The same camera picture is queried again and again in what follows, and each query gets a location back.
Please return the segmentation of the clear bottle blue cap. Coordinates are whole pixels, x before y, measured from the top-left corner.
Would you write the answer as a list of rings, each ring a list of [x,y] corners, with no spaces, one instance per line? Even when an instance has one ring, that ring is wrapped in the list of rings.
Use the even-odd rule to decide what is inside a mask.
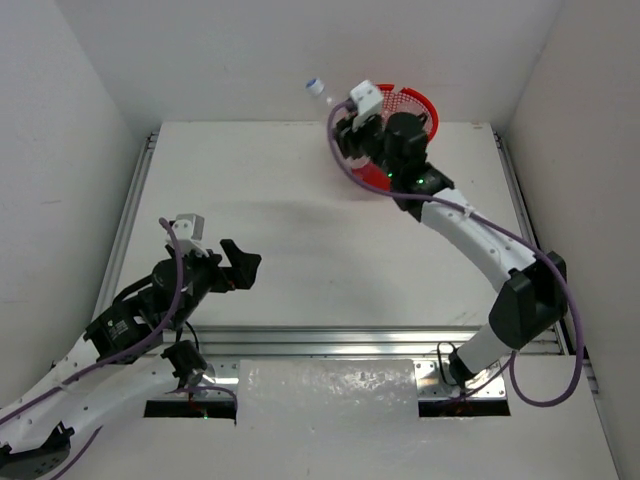
[[[348,99],[345,92],[336,93],[319,77],[310,79],[305,85],[305,91],[319,116],[327,116],[337,104]]]

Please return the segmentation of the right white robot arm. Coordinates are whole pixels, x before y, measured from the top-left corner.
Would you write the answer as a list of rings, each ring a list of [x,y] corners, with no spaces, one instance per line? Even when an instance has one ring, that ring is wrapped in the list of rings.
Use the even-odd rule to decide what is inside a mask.
[[[332,129],[340,154],[367,158],[391,182],[398,207],[461,252],[497,293],[487,323],[448,357],[450,378],[464,386],[499,358],[521,350],[567,312],[561,290],[566,265],[485,224],[454,182],[427,160],[425,115],[378,114],[363,123],[349,114]]]

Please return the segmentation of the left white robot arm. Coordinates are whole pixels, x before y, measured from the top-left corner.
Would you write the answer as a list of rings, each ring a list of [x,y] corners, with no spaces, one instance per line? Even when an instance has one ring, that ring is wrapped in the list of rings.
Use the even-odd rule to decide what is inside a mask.
[[[198,389],[208,368],[181,333],[210,293],[248,290],[262,258],[220,243],[223,252],[168,251],[152,272],[125,288],[74,347],[1,413],[1,476],[39,479],[65,470],[72,443],[156,394]]]

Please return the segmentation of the red mesh plastic bin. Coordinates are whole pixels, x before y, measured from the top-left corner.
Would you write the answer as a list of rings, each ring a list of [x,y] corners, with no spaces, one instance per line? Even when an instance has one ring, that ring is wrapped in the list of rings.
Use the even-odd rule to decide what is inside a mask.
[[[349,100],[334,139],[357,178],[383,191],[401,192],[437,181],[430,173],[427,147],[439,119],[423,94],[365,80],[350,91]]]

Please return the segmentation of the aluminium front rail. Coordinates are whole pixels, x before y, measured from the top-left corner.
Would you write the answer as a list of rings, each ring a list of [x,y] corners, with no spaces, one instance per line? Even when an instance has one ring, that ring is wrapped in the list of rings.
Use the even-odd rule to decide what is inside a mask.
[[[212,327],[198,326],[185,333],[199,345],[211,372],[192,388],[197,398],[229,400],[237,390],[239,364],[248,359],[380,360],[409,359],[419,399],[437,403],[454,398],[459,390],[444,384],[439,368],[446,366],[454,347],[470,340],[474,327],[338,328],[338,327]]]

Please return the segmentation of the right aluminium side rail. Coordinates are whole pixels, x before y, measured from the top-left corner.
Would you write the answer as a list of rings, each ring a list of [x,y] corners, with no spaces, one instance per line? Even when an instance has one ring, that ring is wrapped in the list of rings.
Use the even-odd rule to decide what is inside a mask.
[[[501,160],[505,179],[509,188],[512,203],[515,208],[516,217],[522,237],[536,247],[540,247],[535,228],[531,222],[531,217],[527,208],[514,164],[503,137],[493,131],[494,141]]]

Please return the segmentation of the aluminium side rail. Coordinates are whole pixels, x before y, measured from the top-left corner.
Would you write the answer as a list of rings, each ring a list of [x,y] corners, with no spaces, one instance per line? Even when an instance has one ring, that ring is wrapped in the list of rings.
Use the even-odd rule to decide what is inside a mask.
[[[142,144],[128,188],[126,200],[120,216],[92,318],[97,317],[107,307],[109,307],[116,295],[117,284],[124,263],[126,249],[133,230],[144,183],[149,172],[158,137],[159,131],[153,131],[145,138]]]
[[[536,247],[540,247],[535,228],[531,222],[531,217],[527,208],[514,164],[503,137],[493,131],[494,141],[501,160],[505,179],[509,188],[512,203],[515,208],[516,217],[522,237]]]

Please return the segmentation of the left aluminium side rail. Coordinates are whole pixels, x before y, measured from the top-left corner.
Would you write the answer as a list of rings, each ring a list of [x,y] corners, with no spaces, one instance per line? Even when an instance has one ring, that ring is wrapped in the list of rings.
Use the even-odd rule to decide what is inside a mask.
[[[126,249],[133,230],[144,183],[149,172],[158,137],[159,131],[153,131],[145,138],[142,144],[128,188],[126,200],[120,216],[92,318],[97,317],[107,307],[109,307],[116,295],[117,284],[124,263]]]

